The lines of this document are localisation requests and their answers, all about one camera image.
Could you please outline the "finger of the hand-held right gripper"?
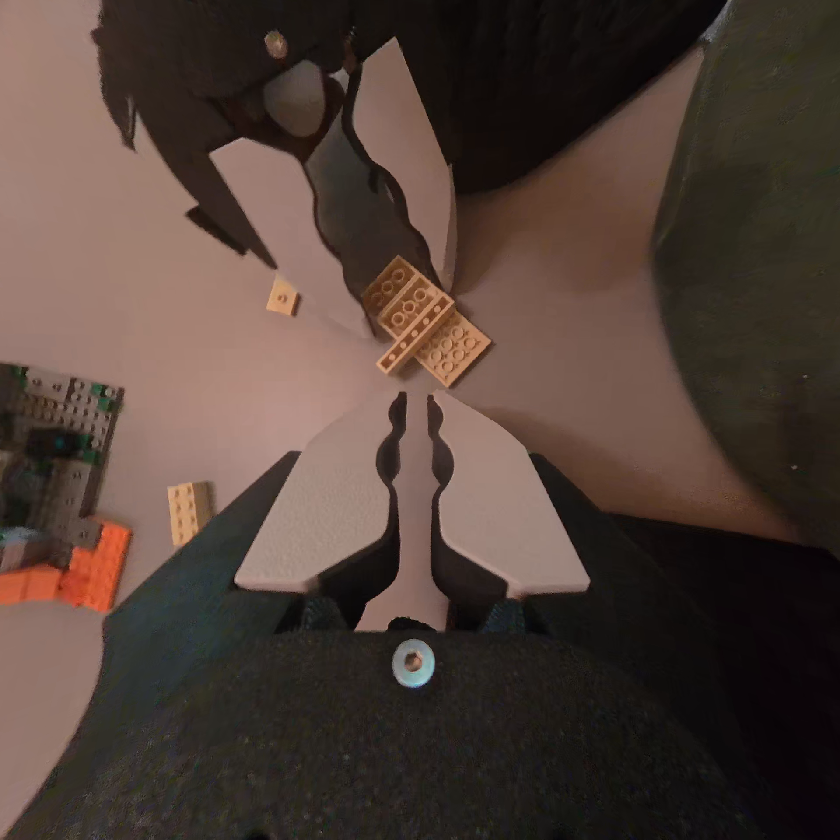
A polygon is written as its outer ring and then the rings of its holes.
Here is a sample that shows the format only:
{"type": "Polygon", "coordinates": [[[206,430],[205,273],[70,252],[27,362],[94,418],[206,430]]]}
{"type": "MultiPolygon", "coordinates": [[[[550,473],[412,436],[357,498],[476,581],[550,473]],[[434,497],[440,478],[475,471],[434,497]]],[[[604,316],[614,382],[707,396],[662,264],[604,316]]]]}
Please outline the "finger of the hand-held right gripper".
{"type": "Polygon", "coordinates": [[[343,129],[360,159],[347,221],[370,274],[402,255],[452,291],[457,212],[445,160],[403,51],[392,38],[362,59],[343,44],[343,129]]]}
{"type": "Polygon", "coordinates": [[[369,319],[347,288],[340,261],[322,241],[314,194],[301,163],[247,138],[226,143],[209,157],[280,277],[324,318],[358,338],[372,338],[369,319]]]}

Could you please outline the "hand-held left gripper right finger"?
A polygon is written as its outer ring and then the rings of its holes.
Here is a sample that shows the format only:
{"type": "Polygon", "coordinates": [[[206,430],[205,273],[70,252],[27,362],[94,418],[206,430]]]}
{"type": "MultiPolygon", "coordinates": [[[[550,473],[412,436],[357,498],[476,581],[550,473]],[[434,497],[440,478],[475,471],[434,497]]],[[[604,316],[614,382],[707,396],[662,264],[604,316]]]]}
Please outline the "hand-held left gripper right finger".
{"type": "Polygon", "coordinates": [[[525,446],[449,392],[428,397],[427,420],[430,568],[447,625],[480,625],[504,601],[587,592],[591,577],[525,446]]]}

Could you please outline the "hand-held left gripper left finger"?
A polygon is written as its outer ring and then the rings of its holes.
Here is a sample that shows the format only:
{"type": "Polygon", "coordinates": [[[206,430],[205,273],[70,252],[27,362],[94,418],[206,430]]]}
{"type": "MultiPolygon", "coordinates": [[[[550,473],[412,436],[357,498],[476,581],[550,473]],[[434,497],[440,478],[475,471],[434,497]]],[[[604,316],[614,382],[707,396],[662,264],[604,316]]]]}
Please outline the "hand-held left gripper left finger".
{"type": "Polygon", "coordinates": [[[396,579],[401,537],[394,480],[405,392],[380,392],[299,454],[234,577],[252,592],[323,596],[349,627],[396,579]]]}

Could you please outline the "tan two-by-four brick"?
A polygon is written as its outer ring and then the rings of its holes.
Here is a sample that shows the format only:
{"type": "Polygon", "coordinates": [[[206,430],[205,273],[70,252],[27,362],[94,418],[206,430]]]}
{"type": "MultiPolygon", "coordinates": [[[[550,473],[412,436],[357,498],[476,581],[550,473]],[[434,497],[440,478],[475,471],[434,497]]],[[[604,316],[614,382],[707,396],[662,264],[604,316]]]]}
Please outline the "tan two-by-four brick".
{"type": "Polygon", "coordinates": [[[394,339],[413,328],[416,322],[434,320],[448,312],[455,301],[425,276],[416,273],[400,287],[386,303],[375,320],[394,339]]]}
{"type": "Polygon", "coordinates": [[[209,481],[186,482],[166,489],[173,547],[190,542],[214,516],[214,492],[209,481]]]}
{"type": "Polygon", "coordinates": [[[375,318],[398,294],[405,284],[419,274],[418,270],[403,257],[392,259],[383,271],[364,290],[362,306],[365,312],[375,318]]]}

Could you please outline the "large tan brick plate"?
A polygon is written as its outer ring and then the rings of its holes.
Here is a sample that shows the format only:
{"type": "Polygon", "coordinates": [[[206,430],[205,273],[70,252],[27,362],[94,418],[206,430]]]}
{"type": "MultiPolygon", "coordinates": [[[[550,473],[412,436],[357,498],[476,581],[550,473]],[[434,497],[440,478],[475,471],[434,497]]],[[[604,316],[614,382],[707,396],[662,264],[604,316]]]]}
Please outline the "large tan brick plate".
{"type": "Polygon", "coordinates": [[[444,388],[453,386],[492,340],[453,309],[416,354],[417,362],[444,388]]]}

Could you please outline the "long narrow tan brick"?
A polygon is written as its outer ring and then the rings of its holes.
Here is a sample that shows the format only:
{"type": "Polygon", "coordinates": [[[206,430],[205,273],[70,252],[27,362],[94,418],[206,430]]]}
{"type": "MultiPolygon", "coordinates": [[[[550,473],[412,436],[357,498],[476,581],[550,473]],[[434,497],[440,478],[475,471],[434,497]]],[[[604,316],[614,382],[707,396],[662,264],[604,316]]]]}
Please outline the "long narrow tan brick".
{"type": "Polygon", "coordinates": [[[394,339],[391,348],[376,362],[377,369],[385,375],[398,372],[419,350],[433,328],[437,327],[453,309],[454,307],[442,315],[437,315],[432,321],[424,318],[423,323],[416,322],[412,329],[394,339]]]}

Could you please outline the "grey desk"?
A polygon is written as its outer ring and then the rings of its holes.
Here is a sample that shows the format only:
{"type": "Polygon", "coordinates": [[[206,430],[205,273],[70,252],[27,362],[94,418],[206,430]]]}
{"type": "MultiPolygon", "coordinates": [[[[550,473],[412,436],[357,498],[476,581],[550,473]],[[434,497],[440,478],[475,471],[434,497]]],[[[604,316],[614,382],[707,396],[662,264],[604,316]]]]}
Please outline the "grey desk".
{"type": "MultiPolygon", "coordinates": [[[[123,145],[102,99],[99,12],[2,2],[2,361],[123,386],[106,491],[152,522],[134,541],[150,575],[104,619],[91,698],[9,838],[800,838],[745,745],[711,619],[613,520],[829,552],[709,433],[658,305],[658,210],[731,3],[536,170],[455,192],[452,291],[395,256],[492,340],[444,388],[418,351],[380,372],[394,338],[363,307],[370,339],[301,295],[294,318],[267,311],[277,268],[190,220],[140,119],[123,145]],[[238,588],[299,454],[380,392],[407,395],[394,582],[358,626],[328,597],[238,588]],[[447,625],[430,565],[434,392],[529,451],[587,592],[447,625]],[[152,560],[152,478],[187,467],[241,493],[152,560]]],[[[341,108],[301,165],[362,306],[394,257],[372,275],[352,237],[350,79],[329,79],[341,108]]]]}

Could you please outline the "small tan two-stud plate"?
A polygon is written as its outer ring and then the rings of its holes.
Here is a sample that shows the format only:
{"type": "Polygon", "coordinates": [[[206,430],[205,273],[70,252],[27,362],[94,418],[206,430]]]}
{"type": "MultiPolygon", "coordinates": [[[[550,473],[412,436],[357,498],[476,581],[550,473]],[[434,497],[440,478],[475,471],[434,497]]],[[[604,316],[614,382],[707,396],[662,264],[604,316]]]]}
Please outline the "small tan two-stud plate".
{"type": "Polygon", "coordinates": [[[300,294],[279,272],[275,272],[266,310],[285,317],[294,318],[300,303],[300,294]]]}

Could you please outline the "black quilted seat cushion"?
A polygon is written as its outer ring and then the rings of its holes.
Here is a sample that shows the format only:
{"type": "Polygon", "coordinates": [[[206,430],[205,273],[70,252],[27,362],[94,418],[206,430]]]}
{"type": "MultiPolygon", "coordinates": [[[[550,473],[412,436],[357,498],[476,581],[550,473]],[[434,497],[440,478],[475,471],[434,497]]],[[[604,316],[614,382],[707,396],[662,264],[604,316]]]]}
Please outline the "black quilted seat cushion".
{"type": "Polygon", "coordinates": [[[396,38],[458,196],[514,183],[655,81],[722,1],[352,2],[360,59],[396,38]]]}

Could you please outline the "grey green brick-built model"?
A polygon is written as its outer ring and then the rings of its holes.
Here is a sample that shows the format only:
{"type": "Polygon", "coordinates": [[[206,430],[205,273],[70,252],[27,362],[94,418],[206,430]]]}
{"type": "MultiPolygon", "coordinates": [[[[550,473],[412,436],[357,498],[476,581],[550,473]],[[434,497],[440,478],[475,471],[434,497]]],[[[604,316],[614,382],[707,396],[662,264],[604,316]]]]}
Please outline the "grey green brick-built model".
{"type": "Polygon", "coordinates": [[[132,531],[96,507],[123,389],[1,365],[1,601],[114,604],[132,531]]]}

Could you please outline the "person's dark green hoodie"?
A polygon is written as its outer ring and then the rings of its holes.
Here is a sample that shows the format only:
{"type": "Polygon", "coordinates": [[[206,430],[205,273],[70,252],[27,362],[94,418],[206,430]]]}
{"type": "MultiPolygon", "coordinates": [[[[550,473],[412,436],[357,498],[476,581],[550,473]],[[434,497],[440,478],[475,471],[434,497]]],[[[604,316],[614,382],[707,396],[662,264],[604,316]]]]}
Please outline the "person's dark green hoodie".
{"type": "Polygon", "coordinates": [[[654,232],[670,351],[732,466],[838,556],[839,2],[731,2],[654,232]]]}

